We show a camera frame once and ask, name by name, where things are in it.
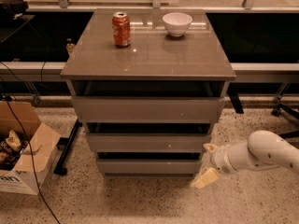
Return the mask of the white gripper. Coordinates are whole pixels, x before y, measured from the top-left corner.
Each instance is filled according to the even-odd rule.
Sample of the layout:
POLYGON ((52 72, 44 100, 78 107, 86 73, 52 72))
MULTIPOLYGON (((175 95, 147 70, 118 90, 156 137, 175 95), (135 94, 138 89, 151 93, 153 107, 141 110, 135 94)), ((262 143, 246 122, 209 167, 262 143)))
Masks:
POLYGON ((215 144, 203 144, 205 150, 211 153, 211 163, 216 168, 206 168, 191 183, 192 188, 202 189, 223 175, 234 174, 248 167, 248 146, 246 142, 218 147, 215 144))

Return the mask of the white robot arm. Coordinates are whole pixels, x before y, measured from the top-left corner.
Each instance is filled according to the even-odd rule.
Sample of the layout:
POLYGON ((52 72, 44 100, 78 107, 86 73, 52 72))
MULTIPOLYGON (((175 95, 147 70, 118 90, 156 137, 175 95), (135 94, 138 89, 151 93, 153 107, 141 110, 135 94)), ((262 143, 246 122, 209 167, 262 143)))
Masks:
POLYGON ((240 144, 217 146, 207 143, 204 148, 210 155, 211 166, 192 181, 193 188, 202 189, 221 175, 241 170, 257 172, 286 168, 299 173, 299 149, 272 132, 256 131, 240 144))

